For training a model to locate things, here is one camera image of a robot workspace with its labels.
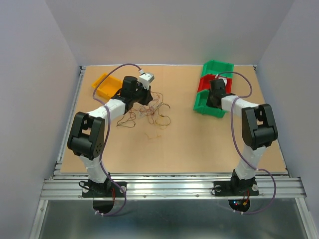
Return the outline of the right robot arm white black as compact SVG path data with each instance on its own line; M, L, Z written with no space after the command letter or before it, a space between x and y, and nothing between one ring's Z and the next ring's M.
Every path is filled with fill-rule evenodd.
M256 172L266 149L278 138L272 108L269 104L255 104L235 94L226 92L222 79L210 81L210 90L206 105L216 110L230 112L231 133L240 161L228 181L213 182L215 196L243 196L245 193L259 194ZM241 135L244 141L242 151L234 135L234 116L241 118Z

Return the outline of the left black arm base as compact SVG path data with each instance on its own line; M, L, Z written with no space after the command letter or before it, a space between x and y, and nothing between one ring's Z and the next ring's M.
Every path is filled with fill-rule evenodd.
M95 183L93 181L80 181L83 198L124 198L123 192L111 181Z

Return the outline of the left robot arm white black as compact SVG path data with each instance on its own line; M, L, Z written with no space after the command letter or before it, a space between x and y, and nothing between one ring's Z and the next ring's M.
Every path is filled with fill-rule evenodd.
M110 174L103 166L102 154L111 121L125 115L135 103L148 105L153 100L151 82L154 79L152 73L142 73L137 78L125 76L122 86L107 103L88 113L75 114L67 147L81 159L87 169L88 181L79 183L84 193L93 192L99 196L110 193Z

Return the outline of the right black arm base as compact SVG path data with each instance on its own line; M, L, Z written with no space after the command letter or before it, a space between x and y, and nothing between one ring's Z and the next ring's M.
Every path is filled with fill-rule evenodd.
M252 183L232 183L231 181L214 181L211 194L216 197L259 196L259 190L254 191Z

